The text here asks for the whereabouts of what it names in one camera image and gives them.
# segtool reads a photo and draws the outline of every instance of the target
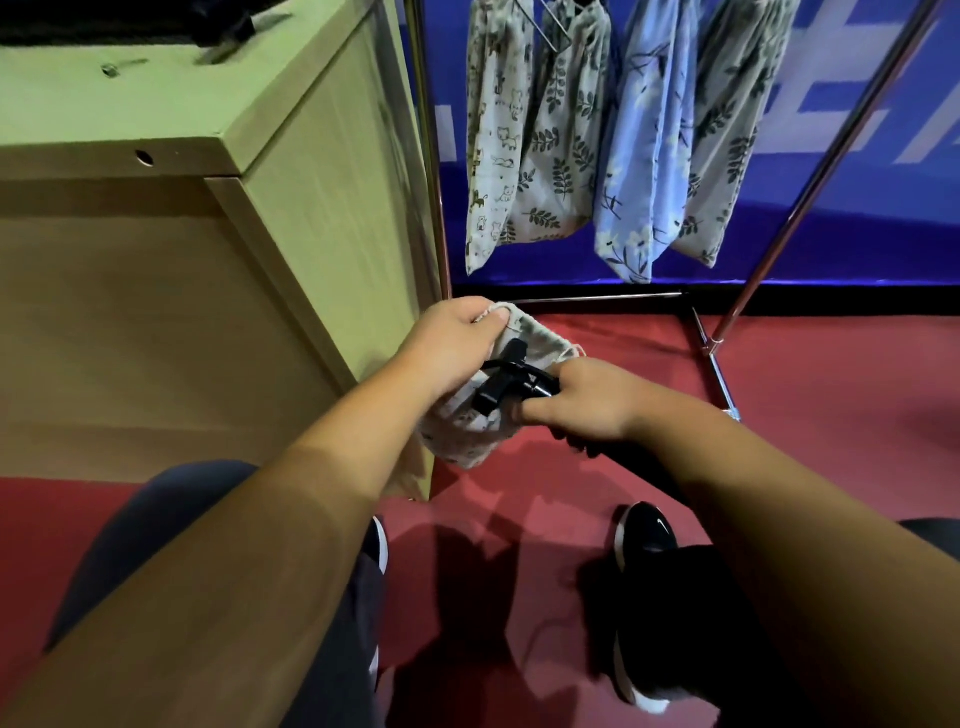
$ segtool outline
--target white shoe sole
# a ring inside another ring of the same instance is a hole
[[[380,562],[377,566],[380,568],[380,573],[386,573],[387,562],[390,560],[390,554],[387,550],[387,532],[383,530],[383,523],[377,516],[373,517],[373,522],[376,523],[376,535],[380,539]]]
[[[627,534],[627,517],[630,515],[630,510],[634,506],[630,506],[620,517],[620,520],[616,524],[616,530],[613,532],[613,554],[616,556],[616,564],[620,568],[620,573],[623,573],[627,570],[627,559],[623,555],[623,540]]]
[[[373,653],[373,661],[370,663],[370,677],[373,678],[373,686],[376,687],[376,673],[380,670],[380,647]]]
[[[616,681],[616,689],[620,698],[630,705],[639,708],[644,713],[660,716],[666,711],[667,706],[670,705],[669,700],[654,700],[653,698],[647,697],[630,682],[627,669],[623,664],[623,653],[620,651],[619,635],[617,635],[613,641],[613,679]]]

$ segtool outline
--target leaf print bag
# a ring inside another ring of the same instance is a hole
[[[612,24],[600,0],[585,8],[556,0],[548,8],[570,40],[545,12],[544,32],[561,50],[539,53],[537,114],[528,121],[516,189],[503,190],[515,198],[500,245],[567,237],[593,212]]]
[[[467,272],[496,248],[513,206],[533,85],[533,0],[474,0],[467,49]]]
[[[693,162],[671,246],[713,267],[800,0],[727,0],[701,40]]]

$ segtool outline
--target metal rack pole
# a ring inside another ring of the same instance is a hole
[[[437,252],[440,275],[440,298],[453,297],[450,284],[450,259],[446,249],[444,226],[444,198],[440,189],[440,148],[437,141],[437,117],[430,75],[427,68],[426,33],[423,23],[423,0],[403,0],[410,33],[410,50],[414,63],[414,86],[417,91],[417,117],[420,121],[420,147],[426,168],[427,194],[430,198],[430,221],[433,224],[433,242]]]
[[[410,48],[414,65],[414,88],[417,92],[417,113],[420,121],[420,146],[423,153],[423,162],[426,167],[427,188],[430,202],[430,217],[433,223],[434,242],[437,248],[437,263],[440,269],[441,297],[452,297],[450,283],[450,264],[446,248],[446,230],[444,227],[444,201],[440,189],[440,153],[437,142],[437,120],[433,113],[433,99],[430,92],[430,78],[427,71],[426,40],[423,23],[422,0],[403,0],[403,8],[407,17],[407,31],[410,34]],[[581,298],[560,299],[527,299],[513,303],[566,303],[572,301],[613,301],[640,300],[654,298],[681,298],[682,291],[668,291],[665,293],[628,293],[619,296],[586,296]],[[708,341],[704,326],[691,307],[693,320],[696,324],[702,344]],[[740,419],[739,412],[733,404],[730,388],[720,371],[720,365],[712,355],[708,356],[709,372],[714,379],[715,389],[723,397],[721,408],[733,417]]]
[[[900,72],[906,66],[906,63],[910,60],[914,51],[917,50],[917,47],[923,41],[926,32],[929,30],[940,2],[941,0],[920,0],[917,9],[913,11],[913,15],[910,16],[906,25],[903,26],[900,35],[890,47],[886,58],[883,59],[883,63],[880,64],[880,68],[870,80],[867,89],[863,92],[859,101],[857,101],[856,107],[851,111],[850,116],[847,117],[847,121],[833,139],[833,142],[830,144],[824,157],[820,160],[817,168],[813,171],[810,179],[807,180],[803,191],[793,204],[790,214],[787,215],[777,235],[770,243],[770,247],[767,248],[767,252],[750,274],[746,284],[743,286],[743,290],[740,291],[740,295],[737,297],[736,303],[733,304],[733,308],[724,316],[723,320],[713,332],[713,335],[710,336],[706,342],[704,346],[704,354],[706,356],[714,357],[717,349],[723,344],[724,338],[730,332],[730,329],[736,323],[740,314],[743,313],[743,309],[746,308],[747,303],[750,302],[750,299],[754,293],[756,293],[760,284],[763,283],[764,279],[766,279],[770,273],[770,269],[773,268],[774,263],[777,262],[777,258],[780,257],[780,254],[790,241],[793,233],[797,231],[797,227],[813,207],[814,202],[816,202],[817,197],[821,191],[823,191],[824,186],[833,175],[833,172],[836,171],[844,155],[856,141],[860,132],[863,131],[876,105],[883,98],[883,95],[893,82],[900,77]]]

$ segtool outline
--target red floor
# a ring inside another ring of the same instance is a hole
[[[588,354],[703,394],[679,325],[547,316]],[[891,518],[960,517],[960,320],[747,319],[721,361],[745,422]],[[36,663],[84,545],[118,486],[0,480],[0,701]],[[587,676],[577,567],[613,509],[656,502],[682,543],[692,515],[609,461],[530,430],[469,473],[438,468],[429,505],[383,504],[391,537],[381,700],[391,726],[710,726],[697,701],[664,716]]]

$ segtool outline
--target blue banner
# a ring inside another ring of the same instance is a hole
[[[709,270],[670,251],[655,268],[655,282],[749,276],[914,5],[913,0],[804,0],[716,267]],[[424,0],[424,6],[454,281],[618,282],[593,254],[592,228],[566,240],[499,248],[468,278],[469,2]],[[622,28],[633,3],[611,0],[610,6]],[[960,0],[946,0],[771,280],[960,284]]]

